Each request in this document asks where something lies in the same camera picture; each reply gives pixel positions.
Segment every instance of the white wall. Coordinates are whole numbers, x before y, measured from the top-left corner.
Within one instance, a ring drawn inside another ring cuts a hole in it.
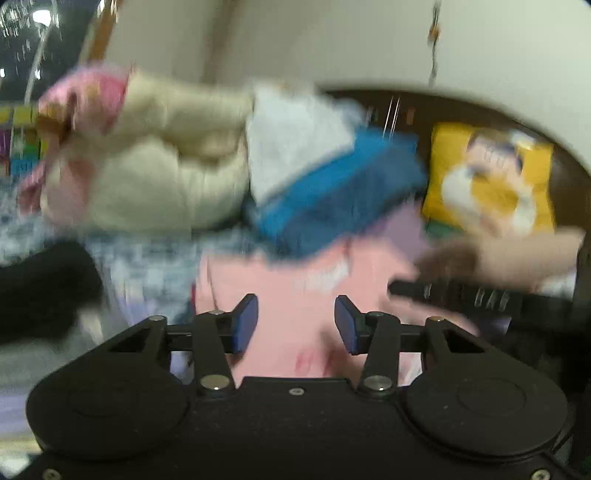
[[[119,12],[106,61],[198,82],[211,21],[222,0],[127,0]]]
[[[279,76],[426,88],[431,0],[241,0],[224,83]],[[443,0],[436,89],[502,105],[591,170],[591,7]]]

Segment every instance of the yellow pillow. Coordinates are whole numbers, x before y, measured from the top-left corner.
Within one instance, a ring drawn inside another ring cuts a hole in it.
[[[477,235],[553,229],[552,149],[517,132],[436,125],[423,215]]]

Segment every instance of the hanging cord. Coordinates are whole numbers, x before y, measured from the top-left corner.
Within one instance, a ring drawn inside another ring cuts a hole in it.
[[[439,12],[441,10],[441,2],[436,2],[433,5],[433,22],[429,28],[428,43],[431,45],[431,75],[429,75],[429,86],[435,84],[437,78],[437,42],[439,41]]]

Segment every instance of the screw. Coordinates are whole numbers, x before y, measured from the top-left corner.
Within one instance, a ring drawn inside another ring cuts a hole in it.
[[[370,390],[381,392],[392,387],[392,380],[383,375],[372,375],[364,379],[363,386]]]
[[[224,375],[205,375],[199,383],[208,390],[221,390],[230,384],[230,379]]]
[[[53,468],[48,468],[43,472],[42,478],[43,480],[61,480],[61,474]]]
[[[531,480],[550,480],[550,478],[552,478],[552,475],[550,475],[548,470],[544,469],[536,470],[531,475]]]

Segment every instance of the brown wooden headboard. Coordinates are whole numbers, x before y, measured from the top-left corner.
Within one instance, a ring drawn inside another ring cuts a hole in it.
[[[591,177],[562,145],[547,134],[528,127],[485,105],[428,93],[386,89],[330,89],[335,98],[351,98],[368,109],[371,125],[419,136],[418,153],[430,159],[431,132],[439,122],[461,122],[499,131],[519,130],[537,141],[554,144],[550,199],[558,225],[591,229]]]

